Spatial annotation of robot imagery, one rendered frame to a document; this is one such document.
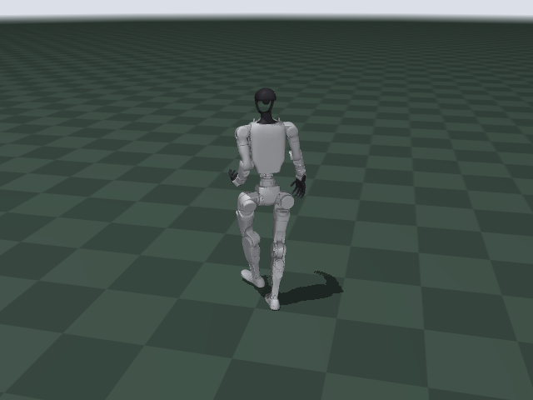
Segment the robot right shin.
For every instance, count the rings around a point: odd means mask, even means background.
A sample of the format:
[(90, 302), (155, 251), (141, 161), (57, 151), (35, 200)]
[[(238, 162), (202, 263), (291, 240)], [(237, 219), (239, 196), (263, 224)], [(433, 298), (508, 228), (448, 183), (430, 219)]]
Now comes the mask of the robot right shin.
[(281, 277), (284, 272), (285, 267), (285, 256), (286, 256), (286, 244), (283, 243), (284, 251), (281, 258), (273, 257), (271, 255), (271, 299), (274, 295), (278, 296), (279, 285)]

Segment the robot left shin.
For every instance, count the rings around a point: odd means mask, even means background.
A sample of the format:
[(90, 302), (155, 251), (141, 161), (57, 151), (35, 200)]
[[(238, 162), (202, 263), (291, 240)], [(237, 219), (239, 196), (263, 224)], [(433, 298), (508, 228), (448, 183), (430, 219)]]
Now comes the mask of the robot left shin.
[(259, 277), (260, 247), (258, 245), (253, 247), (252, 240), (248, 236), (245, 236), (242, 239), (242, 246), (246, 260), (251, 269), (252, 277), (257, 278), (257, 275)]

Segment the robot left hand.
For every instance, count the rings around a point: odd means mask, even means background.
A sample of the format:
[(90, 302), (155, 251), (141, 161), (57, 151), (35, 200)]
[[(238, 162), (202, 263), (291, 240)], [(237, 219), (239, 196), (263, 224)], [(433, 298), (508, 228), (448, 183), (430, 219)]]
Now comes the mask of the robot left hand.
[[(231, 169), (229, 170), (229, 175), (230, 175), (232, 181), (234, 181), (234, 180), (236, 179), (237, 174), (238, 174), (238, 172), (237, 172), (237, 173), (233, 176), (233, 173), (234, 173), (235, 171), (236, 171), (236, 170), (234, 170), (234, 171), (232, 172)], [(240, 185), (240, 186), (241, 186), (241, 185)]]

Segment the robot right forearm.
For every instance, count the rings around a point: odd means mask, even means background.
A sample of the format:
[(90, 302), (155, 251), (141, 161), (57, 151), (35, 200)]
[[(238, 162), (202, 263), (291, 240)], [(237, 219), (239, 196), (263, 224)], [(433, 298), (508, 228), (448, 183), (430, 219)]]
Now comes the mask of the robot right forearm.
[(295, 166), (296, 178), (301, 181), (302, 177), (306, 175), (306, 169), (304, 166), (304, 159), (303, 159), (301, 149), (300, 149), (300, 153), (301, 153), (301, 160), (293, 161), (293, 164)]

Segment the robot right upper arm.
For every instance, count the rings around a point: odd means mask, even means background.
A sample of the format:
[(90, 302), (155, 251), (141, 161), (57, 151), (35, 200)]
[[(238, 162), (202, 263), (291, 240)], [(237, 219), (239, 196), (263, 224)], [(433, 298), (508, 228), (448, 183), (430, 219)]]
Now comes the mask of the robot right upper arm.
[(298, 136), (298, 129), (292, 122), (284, 122), (286, 127), (287, 140), (291, 151), (290, 158), (293, 161), (301, 160), (300, 141)]

